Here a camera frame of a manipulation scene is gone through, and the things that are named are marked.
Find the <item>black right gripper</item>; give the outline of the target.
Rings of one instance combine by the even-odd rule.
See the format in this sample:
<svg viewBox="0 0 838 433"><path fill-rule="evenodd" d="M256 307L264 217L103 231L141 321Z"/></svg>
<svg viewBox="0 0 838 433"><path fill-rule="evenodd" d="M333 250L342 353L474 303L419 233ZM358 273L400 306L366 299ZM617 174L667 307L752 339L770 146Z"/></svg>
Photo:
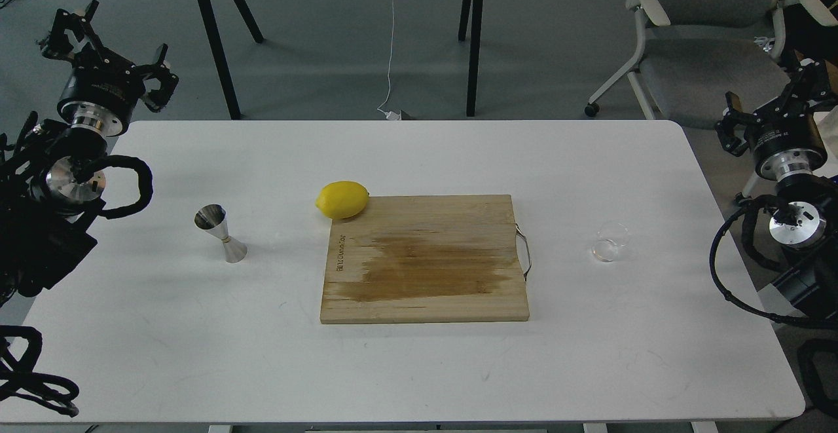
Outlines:
<svg viewBox="0 0 838 433"><path fill-rule="evenodd" d="M714 129L722 149L734 157L751 152L760 178L782 181L792 174L811 174L827 162L828 153L814 113L836 107L825 61L806 59L792 71L779 96L779 113L758 107L746 113L741 98L725 93L725 109Z"/></svg>

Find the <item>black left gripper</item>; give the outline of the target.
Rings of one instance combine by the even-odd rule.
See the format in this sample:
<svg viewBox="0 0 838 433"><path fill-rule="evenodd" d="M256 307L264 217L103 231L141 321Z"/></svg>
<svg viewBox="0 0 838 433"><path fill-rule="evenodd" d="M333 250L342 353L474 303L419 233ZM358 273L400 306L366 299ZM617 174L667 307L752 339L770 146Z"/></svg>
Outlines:
<svg viewBox="0 0 838 433"><path fill-rule="evenodd" d="M82 13L59 9L46 37L39 40L42 57L67 61L75 66L65 85L57 111L72 128L96 132L102 137L125 134L139 99L152 113L167 107L179 77L166 62L168 45L161 44L155 60L128 69L108 71L107 49L92 28L99 1L91 0ZM145 86L158 81L155 89Z"/></svg>

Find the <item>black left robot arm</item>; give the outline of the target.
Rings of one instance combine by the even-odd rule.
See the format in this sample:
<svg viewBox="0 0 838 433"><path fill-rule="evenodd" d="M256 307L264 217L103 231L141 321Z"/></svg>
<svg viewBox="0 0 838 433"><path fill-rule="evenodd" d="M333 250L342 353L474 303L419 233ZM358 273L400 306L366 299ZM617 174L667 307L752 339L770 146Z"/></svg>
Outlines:
<svg viewBox="0 0 838 433"><path fill-rule="evenodd" d="M92 28L98 1L83 12L56 12L39 47L46 59L72 70L57 103L59 120L32 111L17 140L2 135L2 302L50 290L96 247L88 229L101 216L137 214L153 196L143 160L107 152L107 139L125 134L137 104L159 113L179 77L161 45L149 65L109 50Z"/></svg>

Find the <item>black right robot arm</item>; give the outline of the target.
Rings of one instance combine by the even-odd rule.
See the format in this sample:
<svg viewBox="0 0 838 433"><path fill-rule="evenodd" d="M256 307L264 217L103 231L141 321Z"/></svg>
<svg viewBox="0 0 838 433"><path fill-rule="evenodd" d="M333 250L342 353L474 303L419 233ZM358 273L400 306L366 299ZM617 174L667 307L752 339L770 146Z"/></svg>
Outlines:
<svg viewBox="0 0 838 433"><path fill-rule="evenodd" d="M772 195L744 197L716 233L709 253L710 277L736 307L772 322L806 329L836 329L837 191L834 179L817 176L828 158L814 111L834 107L836 95L822 61L804 60L783 92L746 113L739 97L725 93L714 128L724 150L751 151L758 178L775 182ZM716 274L716 251L736 220L751 260L778 277L771 286L800 316L766 312L737 298Z"/></svg>

